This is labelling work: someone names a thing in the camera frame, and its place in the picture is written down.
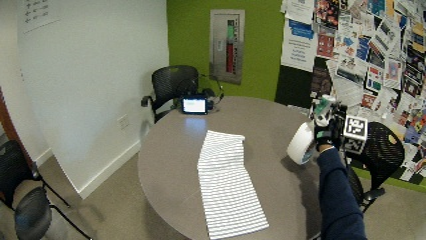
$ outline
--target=black office chair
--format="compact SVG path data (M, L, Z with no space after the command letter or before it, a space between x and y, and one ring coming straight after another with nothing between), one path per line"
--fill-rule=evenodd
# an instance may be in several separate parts
M52 222L52 208L64 217L86 239L91 239L69 220L61 210L50 204L42 187L30 190L17 204L14 210L14 231L20 240L40 240Z
M147 103L150 103L155 123L171 110L157 113L158 108L169 100L175 101L182 95L197 93L198 71L194 67L186 65L159 68L151 74L151 85L155 95L154 100L151 96L145 96L141 105L147 107Z
M69 207L65 199L57 194L49 184L45 182L36 163L28 166L28 162L17 141L10 140L0 146L0 192L2 198L0 200L13 210L13 195L17 186L24 180L42 182L42 188L48 187L54 195L62 200Z
M371 176L371 186L367 192L363 192L362 184L351 166L347 166L347 177L351 190L363 212L368 209L375 199L384 194L384 189L380 187L382 183L398 170L403 159L404 149L402 143L394 132L380 123L368 123L368 134L364 148L360 153L346 153L350 157L352 165L366 166Z

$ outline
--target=person's arm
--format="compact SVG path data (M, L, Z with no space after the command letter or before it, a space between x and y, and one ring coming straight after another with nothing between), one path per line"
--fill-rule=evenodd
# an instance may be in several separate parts
M366 239L363 215L352 195L336 149L319 145L320 239Z

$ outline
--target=gray carpet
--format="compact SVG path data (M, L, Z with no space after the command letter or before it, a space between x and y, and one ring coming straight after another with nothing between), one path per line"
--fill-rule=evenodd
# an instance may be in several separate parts
M48 191L50 201L62 209L93 239L186 239L163 222L149 206L138 182L137 155L83 200L74 192L53 157L41 166L40 172L48 183L70 203L71 208L67 209ZM37 184L34 182L24 184L16 194L16 202L22 197L22 193ZM426 194L387 185L384 188L386 194L364 214L368 239L426 239ZM13 227L13 213L0 204L0 231L6 240L16 239ZM58 214L53 214L53 223L46 239L78 240L83 238Z

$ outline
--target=table top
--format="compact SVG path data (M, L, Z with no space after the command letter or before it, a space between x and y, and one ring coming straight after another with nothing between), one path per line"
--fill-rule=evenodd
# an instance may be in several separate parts
M231 239L307 239L320 229L319 170L296 165L286 147L307 118L267 100L225 97L203 116L171 111L151 127L138 156L147 201L167 224L190 239L209 239L197 162L206 131L245 136L243 162L269 228Z

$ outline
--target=person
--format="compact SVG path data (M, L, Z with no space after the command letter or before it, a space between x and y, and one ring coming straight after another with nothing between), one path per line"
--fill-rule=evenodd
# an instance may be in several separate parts
M314 138L319 156L319 208L322 214L320 239L367 239L363 214L347 180L339 157L339 139L331 138L332 124L315 125Z

